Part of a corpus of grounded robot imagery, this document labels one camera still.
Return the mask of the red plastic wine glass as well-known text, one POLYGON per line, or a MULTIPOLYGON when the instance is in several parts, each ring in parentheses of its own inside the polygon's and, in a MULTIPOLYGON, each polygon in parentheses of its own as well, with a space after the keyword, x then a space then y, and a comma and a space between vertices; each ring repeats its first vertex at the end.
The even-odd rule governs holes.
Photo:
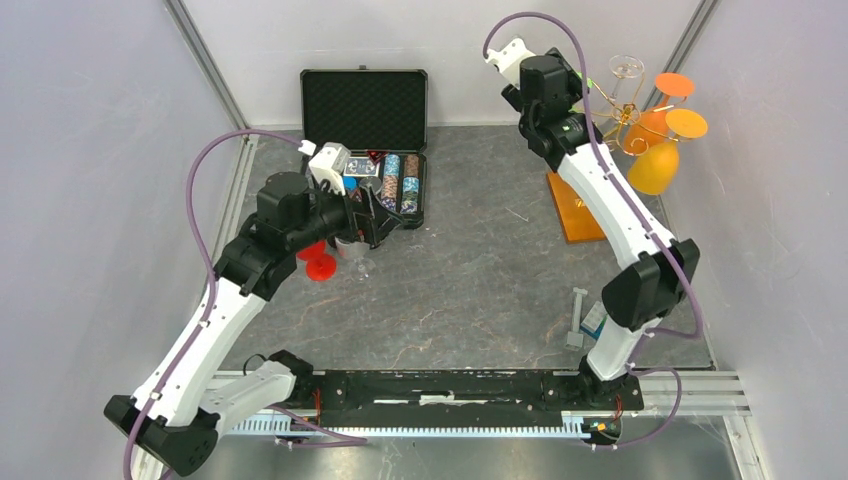
POLYGON ((336 273, 336 259, 327 251, 325 240, 304 248, 296 258, 305 263, 306 276, 314 282, 327 281, 336 273))

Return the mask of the yellow plastic wine glass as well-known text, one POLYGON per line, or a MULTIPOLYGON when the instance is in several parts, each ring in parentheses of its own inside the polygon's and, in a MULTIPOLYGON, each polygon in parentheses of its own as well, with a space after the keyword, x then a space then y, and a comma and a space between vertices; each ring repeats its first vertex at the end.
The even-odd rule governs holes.
POLYGON ((627 173, 630 185, 647 195, 660 195, 672 183, 680 164, 679 144, 698 139, 709 129, 704 117, 686 108, 671 110, 666 116, 666 123, 669 127, 667 140, 635 156, 627 173))

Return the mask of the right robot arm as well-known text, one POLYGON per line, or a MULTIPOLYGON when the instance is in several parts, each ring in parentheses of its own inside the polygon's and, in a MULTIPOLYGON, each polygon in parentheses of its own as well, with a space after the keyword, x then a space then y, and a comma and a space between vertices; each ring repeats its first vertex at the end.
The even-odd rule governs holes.
POLYGON ((686 297, 700 250, 677 240, 622 178, 591 118, 588 82, 557 49, 535 54, 514 39, 486 61, 508 83, 502 96, 519 113, 529 149, 584 202, 621 269, 602 290, 609 318, 577 374, 580 400, 602 408, 622 389, 640 340, 686 297))

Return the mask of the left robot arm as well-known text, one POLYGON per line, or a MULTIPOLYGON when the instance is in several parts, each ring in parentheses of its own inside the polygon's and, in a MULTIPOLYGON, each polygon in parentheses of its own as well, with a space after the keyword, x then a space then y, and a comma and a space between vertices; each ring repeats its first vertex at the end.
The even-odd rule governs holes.
POLYGON ((215 391, 208 385, 246 326, 296 271, 297 255, 330 238, 378 246, 402 223, 377 196, 351 197, 323 181, 282 172, 259 190, 257 210, 208 272, 208 287, 191 320, 160 365, 131 395, 115 395, 105 417, 165 467, 187 476, 209 458, 218 439, 271 405, 306 405, 313 368, 280 351, 250 374, 215 391))

